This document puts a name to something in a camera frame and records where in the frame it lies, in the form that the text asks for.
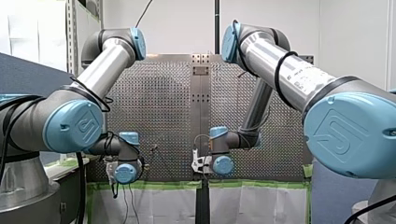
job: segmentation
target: silver arm segment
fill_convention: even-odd
[[[396,157],[395,95],[357,77],[337,78],[296,56],[285,57],[290,50],[285,43],[277,30],[236,22],[226,30],[221,56],[275,90],[278,83],[285,103],[302,112],[308,148],[326,167],[351,177],[396,177],[391,159]]]

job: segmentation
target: stainless steel panel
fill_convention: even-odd
[[[191,56],[162,58],[151,55],[122,73],[108,95],[114,100],[108,129],[139,132],[150,163],[144,178],[191,180]],[[106,180],[102,163],[88,173],[91,181]]]
[[[108,95],[114,99],[108,129],[140,133],[141,148],[150,163],[148,180],[192,180],[193,138],[213,126],[237,130],[242,125],[255,78],[249,74],[238,78],[242,70],[237,65],[206,56],[203,62],[201,54],[149,55],[126,69]],[[194,66],[209,66],[208,76],[195,76]],[[205,155],[207,140],[202,138],[198,145],[200,155]],[[232,156],[236,169],[230,178],[303,180],[302,165],[311,156],[304,149],[300,113],[275,94],[271,117],[262,127],[261,146],[232,150]],[[91,162],[87,171],[90,181],[107,181],[101,162]]]
[[[212,63],[211,127],[225,125],[237,130],[248,110],[255,77],[245,74],[239,66]],[[274,93],[271,115],[261,129],[261,145],[250,151],[233,149],[235,171],[226,178],[301,181],[303,164],[311,155],[304,147],[301,114],[288,108]]]

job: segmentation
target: end effector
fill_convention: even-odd
[[[134,183],[143,174],[145,159],[139,149],[139,134],[122,132],[120,135],[104,134],[95,146],[84,150],[92,155],[118,156],[116,161],[106,162],[110,185]]]

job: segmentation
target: metal stand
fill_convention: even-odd
[[[2,223],[55,224],[61,222],[61,192],[57,183],[49,186],[48,192],[18,206],[0,210]]]
[[[191,120],[192,125],[199,127],[191,132],[193,141],[198,134],[209,134],[210,127],[210,55],[192,55],[191,77]],[[199,157],[209,152],[208,139],[202,137],[197,142]],[[195,214],[196,224],[210,223],[209,183],[203,175],[195,175],[195,179],[202,181],[202,187],[197,190]]]

